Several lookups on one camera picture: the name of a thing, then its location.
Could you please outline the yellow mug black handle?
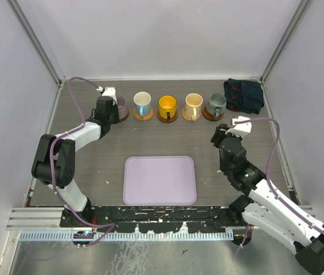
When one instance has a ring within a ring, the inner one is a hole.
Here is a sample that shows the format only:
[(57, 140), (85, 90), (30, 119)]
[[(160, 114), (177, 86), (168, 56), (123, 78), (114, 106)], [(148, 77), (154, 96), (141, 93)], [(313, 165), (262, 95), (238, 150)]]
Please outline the yellow mug black handle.
[(172, 119), (177, 113), (177, 100), (171, 95), (164, 95), (158, 101), (158, 113), (165, 120)]

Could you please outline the cream mug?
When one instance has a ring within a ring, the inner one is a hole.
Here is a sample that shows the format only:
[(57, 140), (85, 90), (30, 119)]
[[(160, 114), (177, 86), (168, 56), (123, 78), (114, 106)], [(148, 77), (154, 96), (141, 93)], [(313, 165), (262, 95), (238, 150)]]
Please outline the cream mug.
[(185, 112), (189, 117), (195, 119), (201, 112), (203, 98), (198, 93), (190, 93), (185, 98)]

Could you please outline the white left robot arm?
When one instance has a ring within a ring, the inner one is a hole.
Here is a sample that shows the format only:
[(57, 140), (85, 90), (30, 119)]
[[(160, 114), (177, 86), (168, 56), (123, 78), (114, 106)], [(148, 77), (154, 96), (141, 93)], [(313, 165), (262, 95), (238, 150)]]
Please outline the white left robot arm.
[(80, 227), (97, 227), (90, 200), (76, 184), (76, 152), (103, 138), (112, 119), (119, 122), (118, 105), (111, 96), (100, 96), (92, 116), (67, 132), (41, 136), (32, 165), (32, 176), (51, 188)]

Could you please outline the brown wooden coaster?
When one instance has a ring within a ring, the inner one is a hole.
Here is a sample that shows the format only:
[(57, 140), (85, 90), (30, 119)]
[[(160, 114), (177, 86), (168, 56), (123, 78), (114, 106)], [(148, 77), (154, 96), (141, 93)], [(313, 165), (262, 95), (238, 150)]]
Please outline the brown wooden coaster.
[(211, 114), (207, 111), (206, 107), (203, 108), (203, 110), (202, 110), (202, 114), (203, 114), (204, 118), (206, 118), (206, 119), (209, 120), (209, 121), (219, 121), (219, 120), (221, 120), (221, 119), (224, 117), (224, 113), (222, 113), (218, 118), (215, 119), (215, 118), (213, 117), (213, 115), (211, 115)]
[(172, 123), (174, 122), (177, 117), (178, 117), (178, 112), (175, 113), (174, 117), (170, 117), (170, 112), (166, 112), (167, 114), (167, 118), (164, 118), (161, 116), (161, 114), (158, 112), (157, 113), (157, 118), (159, 121), (163, 122), (163, 123)]
[(130, 113), (128, 112), (123, 118), (120, 118), (119, 122), (121, 123), (121, 122), (125, 121), (129, 117), (129, 114)]

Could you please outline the white mug blue handle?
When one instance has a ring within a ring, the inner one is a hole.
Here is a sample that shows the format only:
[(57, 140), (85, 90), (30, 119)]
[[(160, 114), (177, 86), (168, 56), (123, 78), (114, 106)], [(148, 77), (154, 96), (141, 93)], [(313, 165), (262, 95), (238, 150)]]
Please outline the white mug blue handle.
[(151, 95), (147, 92), (138, 92), (133, 98), (136, 111), (140, 117), (144, 117), (151, 110)]

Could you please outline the purple glass mug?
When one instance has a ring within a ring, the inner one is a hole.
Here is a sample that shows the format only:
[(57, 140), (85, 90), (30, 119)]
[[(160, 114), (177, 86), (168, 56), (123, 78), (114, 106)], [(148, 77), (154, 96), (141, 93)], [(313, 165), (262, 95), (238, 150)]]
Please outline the purple glass mug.
[(126, 104), (126, 101), (124, 97), (117, 95), (117, 104), (118, 104), (118, 114), (119, 114), (119, 119), (123, 118), (128, 112), (128, 106)]

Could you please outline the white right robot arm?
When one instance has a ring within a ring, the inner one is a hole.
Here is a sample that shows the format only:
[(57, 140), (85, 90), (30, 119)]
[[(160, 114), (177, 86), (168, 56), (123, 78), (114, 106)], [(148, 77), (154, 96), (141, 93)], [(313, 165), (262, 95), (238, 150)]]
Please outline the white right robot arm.
[(310, 274), (324, 272), (324, 223), (285, 196), (259, 168), (247, 160), (241, 141), (251, 123), (216, 127), (211, 143), (220, 154), (220, 171), (242, 192), (231, 205), (235, 225), (248, 223), (282, 243)]

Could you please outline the woven rattan coaster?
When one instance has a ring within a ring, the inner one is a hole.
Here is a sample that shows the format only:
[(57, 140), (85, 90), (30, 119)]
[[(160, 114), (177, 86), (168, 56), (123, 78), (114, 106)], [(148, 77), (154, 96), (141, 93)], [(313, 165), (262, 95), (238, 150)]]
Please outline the woven rattan coaster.
[(147, 121), (147, 120), (150, 120), (150, 119), (154, 116), (154, 108), (151, 107), (150, 112), (149, 112), (146, 116), (141, 116), (141, 115), (138, 113), (137, 109), (134, 108), (134, 109), (133, 109), (133, 115), (134, 115), (134, 117), (135, 117), (137, 120), (139, 120), (139, 121)]
[(188, 120), (188, 121), (196, 121), (201, 117), (201, 112), (197, 114), (197, 117), (195, 119), (193, 119), (192, 117), (189, 117), (185, 112), (185, 107), (183, 107), (181, 113), (182, 113), (184, 119)]

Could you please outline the grey green ceramic mug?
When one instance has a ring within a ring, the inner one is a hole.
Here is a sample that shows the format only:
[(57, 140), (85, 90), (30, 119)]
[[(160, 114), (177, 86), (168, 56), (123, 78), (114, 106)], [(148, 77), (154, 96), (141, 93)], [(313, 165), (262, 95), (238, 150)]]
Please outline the grey green ceramic mug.
[(214, 93), (210, 96), (206, 104), (207, 112), (216, 120), (224, 114), (227, 106), (226, 98), (221, 93)]

